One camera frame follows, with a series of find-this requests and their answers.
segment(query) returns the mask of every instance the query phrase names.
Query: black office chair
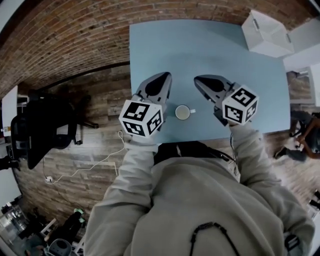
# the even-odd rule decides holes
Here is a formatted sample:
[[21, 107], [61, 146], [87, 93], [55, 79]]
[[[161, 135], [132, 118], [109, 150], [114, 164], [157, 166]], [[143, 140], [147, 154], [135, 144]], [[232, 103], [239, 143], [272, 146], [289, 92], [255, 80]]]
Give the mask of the black office chair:
[[[97, 129], [97, 123], [83, 120], [81, 111], [90, 101], [89, 95], [82, 98], [76, 108], [66, 99], [41, 93], [29, 92], [29, 103], [24, 112], [11, 122], [12, 152], [15, 159], [27, 159], [28, 168], [33, 169], [50, 149], [65, 149], [76, 140], [77, 125]], [[57, 128], [68, 125], [67, 134], [57, 134]]]

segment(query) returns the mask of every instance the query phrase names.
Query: white marker cube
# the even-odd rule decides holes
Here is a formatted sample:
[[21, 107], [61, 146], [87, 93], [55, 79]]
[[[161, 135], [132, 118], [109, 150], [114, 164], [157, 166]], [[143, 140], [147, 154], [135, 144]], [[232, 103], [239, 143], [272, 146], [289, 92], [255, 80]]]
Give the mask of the white marker cube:
[[127, 134], [149, 138], [164, 122], [162, 106], [126, 100], [119, 120]]
[[222, 101], [223, 118], [244, 125], [257, 113], [258, 101], [259, 96], [242, 85]]

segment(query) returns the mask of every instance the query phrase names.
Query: brick wall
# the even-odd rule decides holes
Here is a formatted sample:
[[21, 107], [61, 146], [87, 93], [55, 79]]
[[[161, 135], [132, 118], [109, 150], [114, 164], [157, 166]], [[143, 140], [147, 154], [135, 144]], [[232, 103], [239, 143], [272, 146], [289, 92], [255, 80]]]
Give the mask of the brick wall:
[[20, 82], [39, 88], [128, 61], [130, 24], [168, 19], [242, 24], [250, 9], [288, 29], [313, 16], [306, 0], [42, 0], [0, 49], [0, 97]]

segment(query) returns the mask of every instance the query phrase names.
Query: hoodie sleeve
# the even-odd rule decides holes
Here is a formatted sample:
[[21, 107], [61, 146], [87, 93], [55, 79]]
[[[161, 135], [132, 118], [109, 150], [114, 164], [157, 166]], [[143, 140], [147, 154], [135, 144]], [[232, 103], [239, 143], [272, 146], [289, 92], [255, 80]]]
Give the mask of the hoodie sleeve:
[[133, 137], [125, 148], [128, 152], [119, 176], [90, 214], [84, 242], [87, 256], [123, 255], [138, 220], [151, 208], [151, 168], [158, 146], [150, 140]]
[[260, 194], [283, 223], [283, 232], [290, 232], [303, 241], [308, 251], [315, 227], [307, 212], [296, 197], [277, 179], [272, 163], [265, 151], [262, 134], [251, 128], [251, 124], [230, 128], [237, 155], [240, 183]]

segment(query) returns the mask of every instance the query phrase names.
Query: gray hoodie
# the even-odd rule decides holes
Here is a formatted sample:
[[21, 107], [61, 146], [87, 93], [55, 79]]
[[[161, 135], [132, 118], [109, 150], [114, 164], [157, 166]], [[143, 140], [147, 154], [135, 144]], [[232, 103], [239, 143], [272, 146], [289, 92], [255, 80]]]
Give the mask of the gray hoodie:
[[[314, 224], [295, 196], [272, 174], [262, 135], [231, 127], [240, 183], [226, 162], [177, 157], [154, 165], [158, 146], [133, 138], [119, 176], [91, 212], [86, 256], [188, 256], [191, 237], [201, 224], [226, 229], [240, 256], [284, 256], [285, 237], [300, 240], [306, 255]], [[216, 227], [199, 231], [193, 256], [236, 255]]]

